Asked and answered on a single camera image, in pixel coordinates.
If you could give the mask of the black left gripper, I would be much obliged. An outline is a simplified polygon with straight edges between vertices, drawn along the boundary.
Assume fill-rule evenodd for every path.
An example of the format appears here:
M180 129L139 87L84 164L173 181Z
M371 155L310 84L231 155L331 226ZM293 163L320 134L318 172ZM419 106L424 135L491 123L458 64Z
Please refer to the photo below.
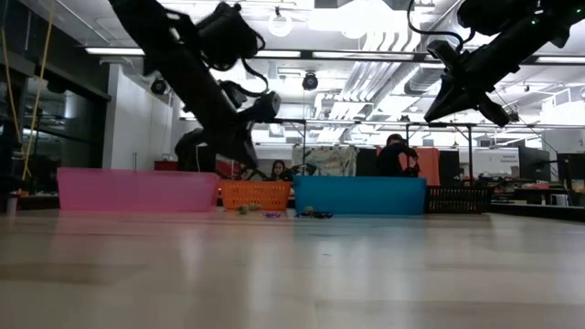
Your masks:
M203 128L219 129L237 120L237 110L248 100L244 89L230 80L205 80L188 87L182 97L185 111L191 112ZM232 143L233 159L249 168L258 166L258 158L251 140L251 129L238 128ZM175 145L177 168L184 172L216 172L217 161L230 159L207 144L204 130L196 128L185 133Z

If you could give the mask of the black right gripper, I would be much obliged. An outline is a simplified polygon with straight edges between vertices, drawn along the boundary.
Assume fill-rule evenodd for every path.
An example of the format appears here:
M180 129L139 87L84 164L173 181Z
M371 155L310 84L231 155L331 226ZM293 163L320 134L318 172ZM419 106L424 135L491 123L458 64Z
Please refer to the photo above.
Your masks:
M439 120L461 111L479 111L485 119L504 127L510 123L509 114L493 102L486 92L509 73L519 70L520 48L478 48L475 51L445 50L445 76L430 108L426 122Z

